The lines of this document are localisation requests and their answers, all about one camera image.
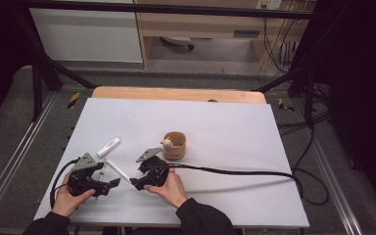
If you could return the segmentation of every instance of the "white stick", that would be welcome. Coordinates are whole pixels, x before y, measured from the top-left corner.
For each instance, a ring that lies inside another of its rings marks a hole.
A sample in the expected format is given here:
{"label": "white stick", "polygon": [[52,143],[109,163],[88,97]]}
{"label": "white stick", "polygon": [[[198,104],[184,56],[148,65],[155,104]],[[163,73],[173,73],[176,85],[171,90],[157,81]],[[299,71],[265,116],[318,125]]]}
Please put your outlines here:
{"label": "white stick", "polygon": [[127,175],[121,168],[119,168],[116,164],[114,164],[111,160],[107,160],[108,165],[113,168],[117,173],[119,173],[129,184],[132,184],[130,182],[130,177]]}

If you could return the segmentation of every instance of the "white marker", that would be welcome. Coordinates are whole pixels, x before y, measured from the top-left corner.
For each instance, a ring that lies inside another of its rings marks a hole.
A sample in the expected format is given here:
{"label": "white marker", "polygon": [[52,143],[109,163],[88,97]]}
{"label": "white marker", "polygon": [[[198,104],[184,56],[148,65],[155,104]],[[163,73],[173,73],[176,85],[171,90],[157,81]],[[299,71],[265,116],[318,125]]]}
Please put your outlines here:
{"label": "white marker", "polygon": [[109,144],[107,144],[105,147],[103,147],[101,150],[97,152],[97,155],[102,159],[105,157],[112,149],[117,147],[120,144],[120,139],[115,138],[112,140]]}
{"label": "white marker", "polygon": [[117,173],[119,173],[129,184],[132,184],[130,182],[130,177],[127,175],[121,168],[119,168],[116,164],[114,164],[112,161],[107,160],[108,165],[113,168]]}

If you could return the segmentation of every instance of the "white tabletop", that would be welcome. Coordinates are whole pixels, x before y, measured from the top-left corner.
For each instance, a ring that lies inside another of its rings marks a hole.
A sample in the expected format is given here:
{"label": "white tabletop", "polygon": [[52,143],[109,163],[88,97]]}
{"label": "white tabletop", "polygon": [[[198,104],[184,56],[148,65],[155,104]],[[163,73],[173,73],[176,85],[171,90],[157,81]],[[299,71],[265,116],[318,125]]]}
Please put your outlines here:
{"label": "white tabletop", "polygon": [[[187,137],[178,163],[234,170],[290,173],[269,105],[187,101],[87,100],[55,172],[67,162],[96,152],[118,137],[107,158],[131,177],[141,177],[135,161],[148,148],[161,147],[166,133]],[[238,227],[299,228],[308,221],[295,182],[281,176],[232,176],[177,169],[189,197],[218,208]],[[98,179],[96,171],[93,178]],[[107,167],[103,181],[118,178]],[[35,218],[50,211],[49,188]],[[87,225],[179,226],[175,209],[159,196],[137,191],[122,180],[108,196],[91,198],[71,217]]]}

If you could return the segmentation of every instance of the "white cabinet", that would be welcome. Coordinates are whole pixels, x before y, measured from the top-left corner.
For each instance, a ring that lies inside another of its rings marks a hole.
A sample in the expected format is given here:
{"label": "white cabinet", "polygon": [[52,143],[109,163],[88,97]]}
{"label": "white cabinet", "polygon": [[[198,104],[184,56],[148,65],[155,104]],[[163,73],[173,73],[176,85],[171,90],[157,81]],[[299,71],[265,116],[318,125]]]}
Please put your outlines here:
{"label": "white cabinet", "polygon": [[54,60],[142,63],[134,13],[30,10],[44,48]]}

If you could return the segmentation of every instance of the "outlet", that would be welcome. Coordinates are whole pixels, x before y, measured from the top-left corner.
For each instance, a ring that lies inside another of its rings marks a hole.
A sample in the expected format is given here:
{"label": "outlet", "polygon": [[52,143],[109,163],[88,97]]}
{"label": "outlet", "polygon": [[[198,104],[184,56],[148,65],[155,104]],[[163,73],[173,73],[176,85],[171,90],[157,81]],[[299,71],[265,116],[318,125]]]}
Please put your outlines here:
{"label": "outlet", "polygon": [[270,0],[270,3],[267,5],[267,9],[270,10],[279,10],[282,0]]}
{"label": "outlet", "polygon": [[258,0],[256,9],[268,9],[269,4],[270,4],[270,0]]}

